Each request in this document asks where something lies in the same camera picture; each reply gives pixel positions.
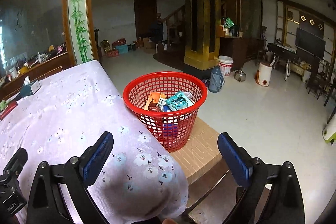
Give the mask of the orange snack packet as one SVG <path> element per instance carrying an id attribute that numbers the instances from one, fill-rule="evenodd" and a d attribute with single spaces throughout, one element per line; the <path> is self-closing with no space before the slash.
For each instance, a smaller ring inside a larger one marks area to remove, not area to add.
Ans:
<path id="1" fill-rule="evenodd" d="M 163 106 L 166 104 L 166 95 L 160 92 L 151 92 L 146 105 L 145 110 L 163 112 Z"/>

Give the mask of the teal snack packet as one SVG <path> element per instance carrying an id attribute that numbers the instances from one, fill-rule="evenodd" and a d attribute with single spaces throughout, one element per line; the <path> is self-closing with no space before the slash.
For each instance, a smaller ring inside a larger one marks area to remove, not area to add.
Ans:
<path id="1" fill-rule="evenodd" d="M 190 92 L 177 92 L 166 100 L 166 105 L 171 111 L 178 111 L 193 105 L 193 95 Z"/>

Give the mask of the cardboard box under basket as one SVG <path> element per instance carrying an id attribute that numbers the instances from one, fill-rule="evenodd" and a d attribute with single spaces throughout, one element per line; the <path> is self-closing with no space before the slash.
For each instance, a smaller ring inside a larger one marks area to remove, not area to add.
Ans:
<path id="1" fill-rule="evenodd" d="M 219 133 L 201 118 L 196 117 L 187 143 L 170 155 L 181 166 L 191 185 L 207 173 L 222 158 L 218 150 Z"/>

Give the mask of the dark wooden stool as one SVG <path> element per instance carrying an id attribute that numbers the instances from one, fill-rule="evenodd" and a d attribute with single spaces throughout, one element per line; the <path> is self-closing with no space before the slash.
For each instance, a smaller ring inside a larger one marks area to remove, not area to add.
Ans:
<path id="1" fill-rule="evenodd" d="M 224 160 L 189 186 L 187 207 L 193 206 L 208 191 L 209 195 L 184 216 L 187 223 L 222 223 L 234 208 L 237 188 L 231 171 Z"/>

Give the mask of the floral lilac bed sheet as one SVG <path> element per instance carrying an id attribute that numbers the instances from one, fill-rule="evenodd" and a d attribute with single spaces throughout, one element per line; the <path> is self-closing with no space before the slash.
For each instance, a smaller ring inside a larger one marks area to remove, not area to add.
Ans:
<path id="1" fill-rule="evenodd" d="M 38 164 L 62 164 L 80 156 L 104 132 L 113 149 L 89 193 L 110 223 L 174 218 L 186 208 L 188 182 L 180 165 L 125 106 L 97 61 L 41 81 L 1 121 L 1 166 L 19 148 L 28 160 L 19 175 L 29 196 Z"/>

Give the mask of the blue thermos jug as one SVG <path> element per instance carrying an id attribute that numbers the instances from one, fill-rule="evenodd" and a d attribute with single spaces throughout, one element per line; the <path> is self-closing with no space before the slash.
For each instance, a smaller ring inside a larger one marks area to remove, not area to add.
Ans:
<path id="1" fill-rule="evenodd" d="M 217 93 L 221 90 L 223 85 L 224 85 L 224 77 L 222 75 L 220 67 L 216 66 L 211 71 L 209 91 L 212 93 Z"/>

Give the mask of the metal kettle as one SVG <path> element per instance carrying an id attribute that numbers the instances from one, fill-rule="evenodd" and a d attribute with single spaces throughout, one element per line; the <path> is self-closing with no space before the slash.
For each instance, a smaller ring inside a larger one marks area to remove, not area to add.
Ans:
<path id="1" fill-rule="evenodd" d="M 238 82 L 244 82 L 246 76 L 246 73 L 242 69 L 239 69 L 235 72 L 234 79 Z"/>

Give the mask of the white orange appliance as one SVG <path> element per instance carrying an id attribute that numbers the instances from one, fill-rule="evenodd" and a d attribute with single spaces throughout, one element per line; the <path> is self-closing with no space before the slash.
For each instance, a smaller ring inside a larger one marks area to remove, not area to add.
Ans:
<path id="1" fill-rule="evenodd" d="M 260 63 L 256 72 L 255 81 L 258 85 L 268 87 L 270 83 L 272 67 L 267 63 Z"/>

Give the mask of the red flat package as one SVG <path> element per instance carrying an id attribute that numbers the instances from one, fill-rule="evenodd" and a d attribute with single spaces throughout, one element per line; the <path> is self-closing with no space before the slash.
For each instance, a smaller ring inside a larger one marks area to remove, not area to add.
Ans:
<path id="1" fill-rule="evenodd" d="M 3 112 L 0 114 L 0 120 L 2 121 L 11 111 L 13 111 L 18 106 L 16 101 L 11 101 L 9 104 L 5 107 Z"/>

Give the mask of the red plastic mesh basket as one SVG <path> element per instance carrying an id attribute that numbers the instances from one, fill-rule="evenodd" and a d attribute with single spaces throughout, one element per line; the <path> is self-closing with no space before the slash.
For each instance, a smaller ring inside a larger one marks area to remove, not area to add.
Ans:
<path id="1" fill-rule="evenodd" d="M 177 92 L 190 92 L 192 106 L 171 111 L 165 104 L 163 112 L 145 110 L 151 92 L 166 95 L 166 100 Z M 163 71 L 140 76 L 123 90 L 126 106 L 137 116 L 152 135 L 169 152 L 181 149 L 188 141 L 199 108 L 207 98 L 205 84 L 192 75 Z"/>

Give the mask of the green cloth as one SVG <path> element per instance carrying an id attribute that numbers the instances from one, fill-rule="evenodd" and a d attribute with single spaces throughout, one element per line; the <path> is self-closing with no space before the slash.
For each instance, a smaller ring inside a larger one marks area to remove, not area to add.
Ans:
<path id="1" fill-rule="evenodd" d="M 0 112 L 3 112 L 7 108 L 8 104 L 5 100 L 1 100 L 0 102 Z"/>

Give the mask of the teal tissue box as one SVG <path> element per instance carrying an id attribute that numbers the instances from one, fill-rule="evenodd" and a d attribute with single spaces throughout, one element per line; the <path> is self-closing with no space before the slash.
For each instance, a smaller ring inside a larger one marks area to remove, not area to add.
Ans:
<path id="1" fill-rule="evenodd" d="M 39 80 L 30 81 L 30 77 L 27 76 L 24 79 L 23 86 L 21 87 L 19 94 L 22 98 L 34 95 L 41 88 Z"/>

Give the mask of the white plastic bucket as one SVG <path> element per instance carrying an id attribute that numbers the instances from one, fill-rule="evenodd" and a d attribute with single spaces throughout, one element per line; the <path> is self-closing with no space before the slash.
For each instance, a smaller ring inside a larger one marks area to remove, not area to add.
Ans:
<path id="1" fill-rule="evenodd" d="M 223 77 L 230 75 L 233 63 L 232 57 L 219 56 L 219 66 Z"/>

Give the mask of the bamboo painted pillar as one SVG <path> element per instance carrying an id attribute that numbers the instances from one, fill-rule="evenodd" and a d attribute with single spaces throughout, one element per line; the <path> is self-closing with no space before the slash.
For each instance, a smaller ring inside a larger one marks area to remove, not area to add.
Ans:
<path id="1" fill-rule="evenodd" d="M 71 42 L 77 65 L 93 59 L 86 4 L 87 0 L 68 0 Z"/>

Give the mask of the wooden cabinet with glass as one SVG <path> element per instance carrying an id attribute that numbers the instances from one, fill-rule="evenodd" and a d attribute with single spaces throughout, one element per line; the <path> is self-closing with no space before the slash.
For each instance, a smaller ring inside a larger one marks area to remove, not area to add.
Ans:
<path id="1" fill-rule="evenodd" d="M 1 76 L 30 66 L 11 81 L 1 82 L 1 98 L 17 93 L 26 76 L 42 80 L 72 67 L 66 49 L 49 52 L 50 46 L 65 44 L 62 0 L 1 0 Z"/>

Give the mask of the flat screen television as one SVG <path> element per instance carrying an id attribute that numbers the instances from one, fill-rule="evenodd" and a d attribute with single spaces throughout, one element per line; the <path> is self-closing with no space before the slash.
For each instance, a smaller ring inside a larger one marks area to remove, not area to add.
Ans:
<path id="1" fill-rule="evenodd" d="M 324 57 L 325 41 L 301 28 L 297 28 L 295 46 L 311 53 L 319 59 L 323 59 Z"/>

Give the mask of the dark wooden door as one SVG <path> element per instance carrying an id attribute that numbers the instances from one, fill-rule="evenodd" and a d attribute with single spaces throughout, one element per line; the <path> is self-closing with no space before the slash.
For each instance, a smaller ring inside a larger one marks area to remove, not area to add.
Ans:
<path id="1" fill-rule="evenodd" d="M 148 38 L 157 20 L 157 0 L 134 0 L 137 39 Z"/>

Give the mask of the golden wooden column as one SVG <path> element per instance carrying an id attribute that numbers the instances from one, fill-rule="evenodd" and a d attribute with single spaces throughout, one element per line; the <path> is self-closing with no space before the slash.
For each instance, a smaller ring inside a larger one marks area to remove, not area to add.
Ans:
<path id="1" fill-rule="evenodd" d="M 184 63 L 199 71 L 218 64 L 221 0 L 185 0 L 186 50 Z"/>

